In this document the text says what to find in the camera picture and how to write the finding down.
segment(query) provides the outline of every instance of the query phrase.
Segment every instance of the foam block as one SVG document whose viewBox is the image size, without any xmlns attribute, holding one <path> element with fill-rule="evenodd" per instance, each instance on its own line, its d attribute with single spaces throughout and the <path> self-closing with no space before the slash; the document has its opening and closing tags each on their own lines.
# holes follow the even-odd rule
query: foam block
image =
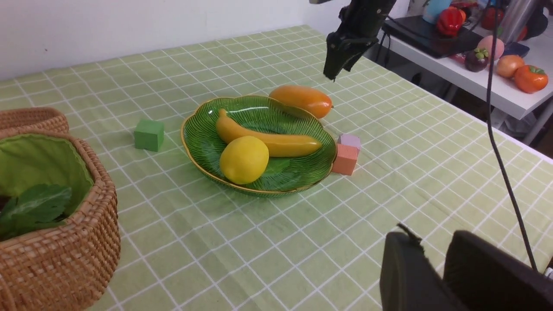
<svg viewBox="0 0 553 311">
<path fill-rule="evenodd" d="M 338 144 L 338 155 L 336 156 L 336 160 L 334 160 L 332 171 L 334 173 L 351 176 L 357 164 L 357 155 L 357 148 Z"/>
<path fill-rule="evenodd" d="M 361 139 L 355 135 L 342 134 L 338 137 L 338 143 L 355 147 L 357 149 L 357 154 L 361 152 Z"/>
<path fill-rule="evenodd" d="M 157 152 L 163 144 L 165 124 L 154 120 L 140 120 L 134 129 L 134 147 Z"/>
</svg>

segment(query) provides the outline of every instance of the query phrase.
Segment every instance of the green checkered tablecloth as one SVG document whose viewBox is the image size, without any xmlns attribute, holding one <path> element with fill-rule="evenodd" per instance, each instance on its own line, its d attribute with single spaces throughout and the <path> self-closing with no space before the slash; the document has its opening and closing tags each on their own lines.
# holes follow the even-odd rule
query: green checkered tablecloth
<svg viewBox="0 0 553 311">
<path fill-rule="evenodd" d="M 92 310 L 378 310 L 384 236 L 399 221 L 442 271 L 468 229 L 526 261 L 516 218 L 480 121 L 361 60 L 332 83 L 324 36 L 263 32 L 0 82 L 2 109 L 52 106 L 117 186 L 122 255 Z M 351 177 L 255 199 L 205 178 L 179 128 L 217 96 L 302 84 L 329 94 L 326 129 L 359 136 Z M 141 118 L 165 123 L 158 153 L 133 148 Z M 553 255 L 553 164 L 496 135 L 539 268 Z"/>
</svg>

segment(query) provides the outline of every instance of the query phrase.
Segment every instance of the papaya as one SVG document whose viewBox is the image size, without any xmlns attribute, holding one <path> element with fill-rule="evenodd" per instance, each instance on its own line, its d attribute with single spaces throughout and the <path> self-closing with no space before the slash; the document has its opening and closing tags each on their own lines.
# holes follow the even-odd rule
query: papaya
<svg viewBox="0 0 553 311">
<path fill-rule="evenodd" d="M 325 93 L 312 87 L 283 85 L 274 89 L 269 97 L 285 106 L 303 109 L 317 119 L 324 118 L 332 109 L 332 100 Z"/>
</svg>

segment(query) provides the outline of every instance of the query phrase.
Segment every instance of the orange persimmon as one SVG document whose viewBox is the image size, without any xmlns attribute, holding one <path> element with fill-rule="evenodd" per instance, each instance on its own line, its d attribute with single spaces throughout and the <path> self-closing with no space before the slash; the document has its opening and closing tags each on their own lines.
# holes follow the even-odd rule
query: orange persimmon
<svg viewBox="0 0 553 311">
<path fill-rule="evenodd" d="M 522 91 L 529 94 L 543 90 L 549 83 L 549 78 L 543 69 L 525 65 L 515 72 L 515 84 Z"/>
</svg>

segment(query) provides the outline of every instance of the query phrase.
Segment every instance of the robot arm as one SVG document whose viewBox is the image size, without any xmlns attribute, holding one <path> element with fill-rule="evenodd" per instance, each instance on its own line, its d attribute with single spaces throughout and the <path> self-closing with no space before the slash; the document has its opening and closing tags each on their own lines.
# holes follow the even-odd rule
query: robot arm
<svg viewBox="0 0 553 311">
<path fill-rule="evenodd" d="M 321 4 L 330 0 L 309 0 Z M 323 73 L 335 80 L 342 69 L 353 65 L 378 41 L 380 31 L 396 0 L 351 0 L 340 10 L 342 21 L 335 32 L 326 37 L 326 61 Z"/>
</svg>

